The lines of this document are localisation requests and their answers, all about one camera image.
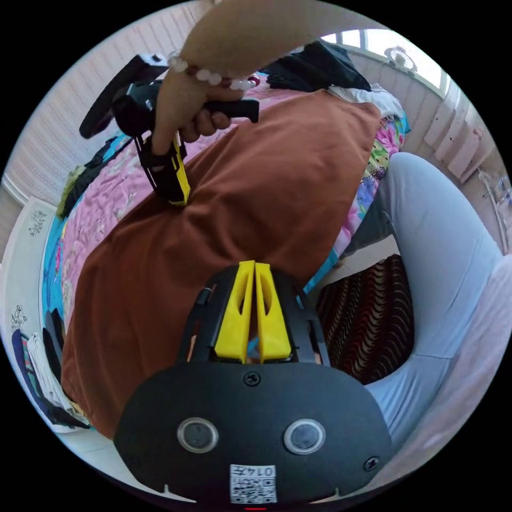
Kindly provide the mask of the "person's right hand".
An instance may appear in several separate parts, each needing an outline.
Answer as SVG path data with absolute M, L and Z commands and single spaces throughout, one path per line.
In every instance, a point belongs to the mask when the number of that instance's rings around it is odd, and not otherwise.
M 210 114 L 203 106 L 209 101 L 237 101 L 243 96 L 244 91 L 210 86 L 186 73 L 168 71 L 157 97 L 153 154 L 166 155 L 178 132 L 182 141 L 191 143 L 227 129 L 231 125 L 228 116 Z

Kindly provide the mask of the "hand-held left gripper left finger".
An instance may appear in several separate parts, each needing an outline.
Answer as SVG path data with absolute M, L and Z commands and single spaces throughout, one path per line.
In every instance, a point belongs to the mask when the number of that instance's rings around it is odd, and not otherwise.
M 251 328 L 254 261 L 242 261 L 235 268 L 233 283 L 223 312 L 214 351 L 220 359 L 245 363 Z

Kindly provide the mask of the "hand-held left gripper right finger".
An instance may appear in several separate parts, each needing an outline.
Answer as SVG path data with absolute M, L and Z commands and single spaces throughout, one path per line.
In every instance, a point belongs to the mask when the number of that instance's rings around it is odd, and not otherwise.
M 291 345 L 270 265 L 255 264 L 260 362 L 288 359 Z

